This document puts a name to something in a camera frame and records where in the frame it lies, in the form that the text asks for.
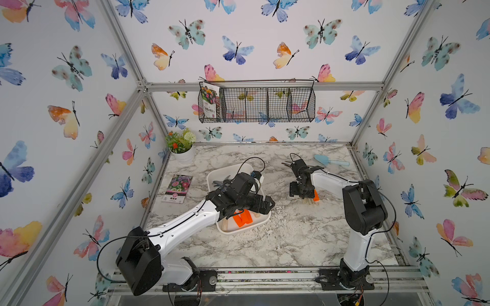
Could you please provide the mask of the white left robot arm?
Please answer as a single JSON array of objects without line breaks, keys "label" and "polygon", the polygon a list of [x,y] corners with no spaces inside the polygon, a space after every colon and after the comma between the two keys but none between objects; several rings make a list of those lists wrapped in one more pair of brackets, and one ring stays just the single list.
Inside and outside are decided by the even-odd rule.
[{"label": "white left robot arm", "polygon": [[168,223],[144,231],[136,227],[125,237],[116,265],[135,296],[158,283],[169,289],[192,291],[201,285],[200,270],[188,257],[167,259],[181,242],[202,229],[249,210],[267,215],[276,205],[270,196],[259,194],[259,182],[250,174],[238,173],[209,192],[194,208]]}]

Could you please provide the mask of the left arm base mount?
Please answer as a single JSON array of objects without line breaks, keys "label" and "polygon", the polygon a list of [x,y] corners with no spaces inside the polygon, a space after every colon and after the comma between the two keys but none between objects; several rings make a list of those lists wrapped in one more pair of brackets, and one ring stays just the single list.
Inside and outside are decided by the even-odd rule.
[{"label": "left arm base mount", "polygon": [[218,282],[216,270],[199,269],[188,257],[168,260],[163,265],[163,292],[213,292]]}]

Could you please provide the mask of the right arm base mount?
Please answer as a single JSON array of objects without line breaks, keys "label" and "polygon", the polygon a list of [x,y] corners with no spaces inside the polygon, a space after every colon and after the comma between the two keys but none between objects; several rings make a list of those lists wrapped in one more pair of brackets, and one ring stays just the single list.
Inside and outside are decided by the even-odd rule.
[{"label": "right arm base mount", "polygon": [[315,282],[321,285],[323,291],[375,289],[369,265],[360,270],[352,270],[343,258],[338,268],[320,269]]}]

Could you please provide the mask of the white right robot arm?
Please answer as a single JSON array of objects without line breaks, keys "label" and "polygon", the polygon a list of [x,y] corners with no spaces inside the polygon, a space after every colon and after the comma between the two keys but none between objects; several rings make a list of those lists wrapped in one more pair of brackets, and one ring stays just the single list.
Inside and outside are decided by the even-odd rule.
[{"label": "white right robot arm", "polygon": [[320,166],[308,166],[303,159],[285,163],[296,177],[290,184],[290,196],[313,199],[320,189],[342,198],[345,220],[350,227],[348,248],[341,268],[352,273],[369,267],[371,239],[388,217],[382,196],[370,180],[352,181],[332,174]]}]

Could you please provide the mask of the white plastic storage tray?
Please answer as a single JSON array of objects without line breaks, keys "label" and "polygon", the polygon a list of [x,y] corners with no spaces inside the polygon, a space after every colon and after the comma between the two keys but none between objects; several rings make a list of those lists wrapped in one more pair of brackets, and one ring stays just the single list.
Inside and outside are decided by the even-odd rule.
[{"label": "white plastic storage tray", "polygon": [[225,235],[251,230],[271,218],[275,201],[262,191],[264,177],[247,163],[213,170],[207,176],[211,200],[216,204],[218,231]]}]

